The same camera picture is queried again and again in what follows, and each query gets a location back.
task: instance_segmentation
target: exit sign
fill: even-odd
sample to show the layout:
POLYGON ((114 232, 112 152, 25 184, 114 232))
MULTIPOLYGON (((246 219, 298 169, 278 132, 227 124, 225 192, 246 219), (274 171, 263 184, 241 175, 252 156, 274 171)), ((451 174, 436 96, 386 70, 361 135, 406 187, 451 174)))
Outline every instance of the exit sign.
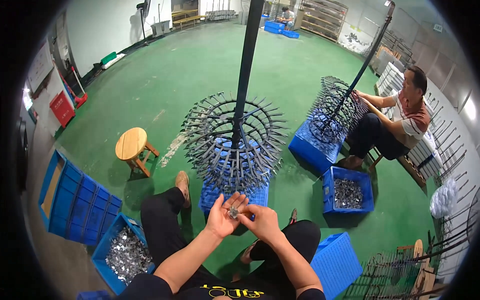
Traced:
POLYGON ((435 24, 435 25, 433 26, 433 31, 436 31, 436 32, 438 32, 438 33, 441 33, 441 32, 443 31, 443 29, 444 29, 444 27, 441 26, 440 24, 435 24))

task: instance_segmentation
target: red fire extinguisher box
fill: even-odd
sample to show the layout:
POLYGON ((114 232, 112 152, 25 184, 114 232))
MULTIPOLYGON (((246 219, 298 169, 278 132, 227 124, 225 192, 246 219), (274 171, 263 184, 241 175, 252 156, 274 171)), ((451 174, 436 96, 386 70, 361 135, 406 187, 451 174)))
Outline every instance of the red fire extinguisher box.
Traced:
POLYGON ((71 118, 75 117, 75 111, 73 111, 73 108, 68 103, 64 91, 53 98, 50 102, 50 109, 53 111, 55 117, 57 117, 63 128, 67 126, 67 123, 71 118))

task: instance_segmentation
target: red mop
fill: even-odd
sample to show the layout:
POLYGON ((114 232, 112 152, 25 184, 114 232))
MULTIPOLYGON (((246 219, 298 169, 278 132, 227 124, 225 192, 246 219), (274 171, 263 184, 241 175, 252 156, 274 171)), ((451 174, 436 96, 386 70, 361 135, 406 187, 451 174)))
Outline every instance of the red mop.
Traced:
POLYGON ((80 106, 82 106, 83 103, 85 103, 85 101, 88 98, 88 95, 84 91, 84 88, 83 88, 82 84, 80 83, 80 80, 78 80, 77 73, 75 72, 75 68, 73 66, 72 66, 72 71, 73 71, 73 74, 75 75, 75 79, 77 80, 78 85, 80 86, 80 88, 82 89, 82 92, 84 94, 81 98, 75 96, 75 102, 77 103, 77 108, 79 108, 80 106))

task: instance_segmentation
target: metal shelf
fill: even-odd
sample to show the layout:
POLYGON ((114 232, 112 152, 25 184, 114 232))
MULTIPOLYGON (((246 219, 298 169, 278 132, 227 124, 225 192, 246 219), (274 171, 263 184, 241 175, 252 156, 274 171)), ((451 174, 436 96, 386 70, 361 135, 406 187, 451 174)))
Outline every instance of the metal shelf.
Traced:
POLYGON ((297 17, 302 18, 302 29, 334 42, 338 40, 348 7, 330 0, 302 0, 300 8, 297 17))

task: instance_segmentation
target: floor stain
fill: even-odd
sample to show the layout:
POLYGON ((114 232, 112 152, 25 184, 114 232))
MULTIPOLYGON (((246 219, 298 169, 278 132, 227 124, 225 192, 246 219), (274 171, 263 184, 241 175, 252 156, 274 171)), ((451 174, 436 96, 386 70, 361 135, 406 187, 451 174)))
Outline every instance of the floor stain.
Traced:
POLYGON ((152 123, 155 122, 156 120, 158 120, 158 118, 159 118, 161 115, 163 115, 164 112, 165 112, 165 110, 162 109, 162 110, 158 113, 158 115, 155 116, 155 118, 153 119, 152 123))
POLYGON ((180 132, 175 140, 168 146, 167 154, 165 154, 157 163, 162 165, 162 168, 167 165, 168 161, 172 158, 175 152, 180 148, 180 146, 187 140, 187 135, 184 132, 180 132))

